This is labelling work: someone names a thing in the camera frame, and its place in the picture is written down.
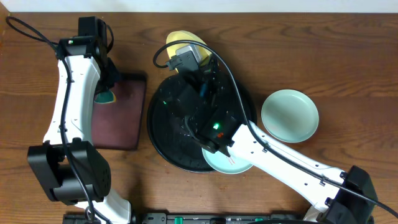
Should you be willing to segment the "green yellow sponge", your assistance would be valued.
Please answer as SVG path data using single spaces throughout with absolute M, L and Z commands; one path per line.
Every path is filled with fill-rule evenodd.
M 116 96 L 111 90 L 98 93 L 94 98 L 94 102 L 98 104 L 109 104 L 114 103 L 115 101 Z

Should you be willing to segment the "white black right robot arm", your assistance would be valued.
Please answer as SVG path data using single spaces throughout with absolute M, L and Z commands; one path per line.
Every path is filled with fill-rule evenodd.
M 377 195 L 369 174 L 328 166 L 276 141 L 247 117 L 234 78 L 177 75 L 168 101 L 182 127 L 205 151 L 256 166 L 311 204 L 307 221 L 369 223 Z

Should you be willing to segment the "mint plate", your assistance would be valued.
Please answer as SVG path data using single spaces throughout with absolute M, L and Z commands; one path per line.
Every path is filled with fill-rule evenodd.
M 240 174 L 246 172 L 253 166 L 243 159 L 233 156 L 228 157 L 219 151 L 213 154 L 202 149 L 202 153 L 210 167 L 224 174 Z
M 315 103 L 297 90 L 279 90 L 263 102 L 261 118 L 265 129 L 276 139 L 298 143 L 311 138 L 318 129 Z

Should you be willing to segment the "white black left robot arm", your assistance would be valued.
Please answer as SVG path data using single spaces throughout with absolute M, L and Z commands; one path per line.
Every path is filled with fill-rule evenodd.
M 86 210 L 88 223 L 132 223 L 131 203 L 111 188 L 110 166 L 91 135 L 96 87 L 109 62 L 106 41 L 72 37 L 55 50 L 55 108 L 43 143 L 29 147 L 30 168 L 49 200 Z

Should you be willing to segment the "yellow plate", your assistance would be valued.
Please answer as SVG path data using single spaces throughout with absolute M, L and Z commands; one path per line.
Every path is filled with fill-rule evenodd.
M 211 57 L 213 54 L 206 47 L 204 47 L 204 45 L 206 44 L 201 38 L 189 31 L 180 30 L 171 32 L 167 36 L 166 43 L 170 44 L 172 42 L 174 42 L 174 44 L 167 47 L 167 54 L 169 56 L 169 59 L 176 55 L 175 51 L 177 49 L 184 47 L 188 44 L 197 45 L 199 46 L 200 52 L 202 54 L 206 54 L 207 58 L 201 63 L 199 71 L 193 73 L 211 73 Z

